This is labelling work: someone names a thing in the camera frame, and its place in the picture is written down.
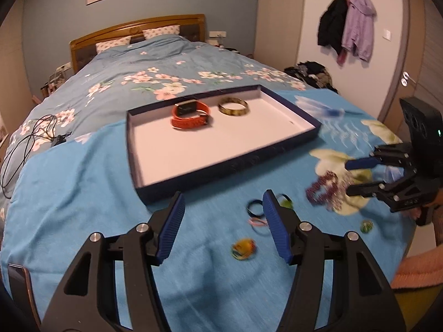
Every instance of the shallow box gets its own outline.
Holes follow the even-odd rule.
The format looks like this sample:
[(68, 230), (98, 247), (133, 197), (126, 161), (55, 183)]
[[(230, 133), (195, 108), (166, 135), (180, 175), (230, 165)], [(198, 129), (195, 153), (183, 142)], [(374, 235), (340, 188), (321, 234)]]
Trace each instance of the shallow box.
[[(227, 116), (221, 98), (247, 101), (250, 112)], [(174, 129), (176, 103), (198, 99), (211, 109), (209, 125)], [(317, 137), (321, 123), (263, 86), (178, 97), (127, 113), (127, 147), (136, 192), (145, 204), (225, 177)]]

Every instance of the watch face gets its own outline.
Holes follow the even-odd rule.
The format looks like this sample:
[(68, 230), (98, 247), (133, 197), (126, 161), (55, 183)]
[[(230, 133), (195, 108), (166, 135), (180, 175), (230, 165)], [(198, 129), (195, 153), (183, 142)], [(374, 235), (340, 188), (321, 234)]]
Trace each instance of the watch face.
[(177, 105), (177, 116), (188, 115), (197, 110), (197, 100), (190, 100), (178, 103)]

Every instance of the smartphone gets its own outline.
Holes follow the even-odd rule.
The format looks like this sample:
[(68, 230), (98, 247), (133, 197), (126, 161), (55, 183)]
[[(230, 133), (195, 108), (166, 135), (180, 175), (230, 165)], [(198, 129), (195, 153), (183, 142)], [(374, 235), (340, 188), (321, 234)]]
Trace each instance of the smartphone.
[(40, 317), (35, 306), (29, 271), (26, 267), (9, 264), (7, 272), (12, 300), (24, 315), (40, 328)]

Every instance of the lavender hooded coat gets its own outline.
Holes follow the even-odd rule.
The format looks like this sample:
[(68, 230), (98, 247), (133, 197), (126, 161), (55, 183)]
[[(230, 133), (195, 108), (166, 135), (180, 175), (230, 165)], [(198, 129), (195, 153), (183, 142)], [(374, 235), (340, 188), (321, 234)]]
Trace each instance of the lavender hooded coat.
[(371, 0), (349, 0), (342, 46), (364, 61), (371, 59), (374, 48), (375, 14)]

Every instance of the headboard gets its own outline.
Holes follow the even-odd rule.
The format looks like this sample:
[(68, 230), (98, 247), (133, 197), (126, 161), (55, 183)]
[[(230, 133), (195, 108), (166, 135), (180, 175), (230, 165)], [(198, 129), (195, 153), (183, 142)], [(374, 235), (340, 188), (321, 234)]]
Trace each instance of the headboard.
[(74, 73), (84, 68), (97, 55), (96, 43), (132, 36), (131, 43), (134, 44), (145, 39), (143, 30), (169, 25), (180, 25), (180, 35), (190, 41), (205, 41), (205, 15), (203, 14), (152, 17), (150, 19), (127, 22), (71, 41), (69, 45)]

